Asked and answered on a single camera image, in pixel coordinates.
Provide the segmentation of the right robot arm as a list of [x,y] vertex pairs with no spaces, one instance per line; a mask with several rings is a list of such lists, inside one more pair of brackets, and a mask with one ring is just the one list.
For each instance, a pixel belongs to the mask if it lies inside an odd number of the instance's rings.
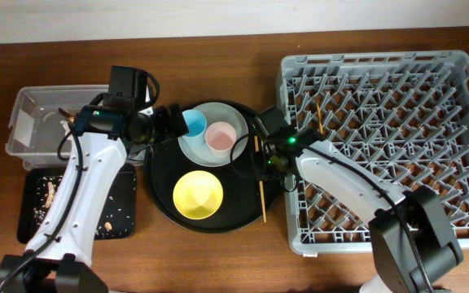
[[333,196],[370,231],[376,274],[362,292],[431,292],[464,255],[436,192],[385,181],[316,129],[296,130],[270,107],[253,128],[274,176],[294,175]]

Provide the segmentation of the white tissue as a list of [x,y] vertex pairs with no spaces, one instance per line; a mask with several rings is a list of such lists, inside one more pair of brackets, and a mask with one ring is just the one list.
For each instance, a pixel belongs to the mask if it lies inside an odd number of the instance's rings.
[[64,128],[64,134],[68,134],[70,132],[70,122],[68,120],[61,120],[60,124]]

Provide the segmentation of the peanut shells and rice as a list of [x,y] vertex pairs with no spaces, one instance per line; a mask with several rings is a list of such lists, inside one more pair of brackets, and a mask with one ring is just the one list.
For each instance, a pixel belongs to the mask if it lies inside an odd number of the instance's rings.
[[[50,206],[56,196],[57,187],[62,180],[62,176],[47,176],[38,179],[37,187],[35,190],[35,199],[33,200],[32,207],[32,228],[30,235],[34,236],[38,228],[44,221],[46,214],[50,210]],[[104,209],[101,218],[99,219],[98,226],[95,231],[95,239],[111,239],[113,238],[112,230],[113,224],[107,211]]]

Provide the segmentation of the wooden chopstick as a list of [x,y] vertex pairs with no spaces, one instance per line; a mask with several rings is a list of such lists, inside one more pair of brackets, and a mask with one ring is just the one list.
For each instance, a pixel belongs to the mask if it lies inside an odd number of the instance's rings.
[[324,129],[323,129],[323,123],[322,123],[322,112],[321,112],[321,107],[318,102],[316,102],[316,111],[317,111],[317,117],[318,117],[318,130],[321,134],[324,135]]
[[[259,142],[259,139],[256,135],[253,136],[254,138],[254,145],[255,145],[255,152],[257,155],[260,154],[261,150],[261,144]],[[266,217],[266,207],[265,207],[265,192],[264,192],[264,184],[262,180],[258,180],[258,186],[259,186],[259,192],[260,192],[260,199],[261,199],[261,211],[262,211],[262,218],[264,223],[267,222],[267,217]]]

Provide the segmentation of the gold snack wrapper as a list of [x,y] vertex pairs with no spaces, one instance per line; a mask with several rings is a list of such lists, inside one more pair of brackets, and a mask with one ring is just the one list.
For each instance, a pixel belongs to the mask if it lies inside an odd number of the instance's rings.
[[75,122],[75,115],[72,114],[71,112],[67,112],[63,108],[59,108],[58,112],[61,116],[64,116],[65,118],[67,118],[71,124]]

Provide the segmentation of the yellow bowl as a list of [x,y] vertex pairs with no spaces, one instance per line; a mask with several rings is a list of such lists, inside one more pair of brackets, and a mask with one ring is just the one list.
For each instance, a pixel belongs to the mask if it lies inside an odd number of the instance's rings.
[[187,219],[203,220],[220,208],[223,187],[220,180],[206,171],[192,171],[182,176],[173,188],[173,203]]

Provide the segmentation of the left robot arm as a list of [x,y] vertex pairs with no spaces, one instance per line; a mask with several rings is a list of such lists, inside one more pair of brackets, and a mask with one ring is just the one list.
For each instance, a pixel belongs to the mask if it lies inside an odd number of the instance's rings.
[[94,236],[130,152],[188,132],[177,104],[155,105],[160,84],[142,69],[114,66],[108,90],[67,117],[72,144],[52,205],[21,256],[0,264],[0,292],[106,292],[91,269]]

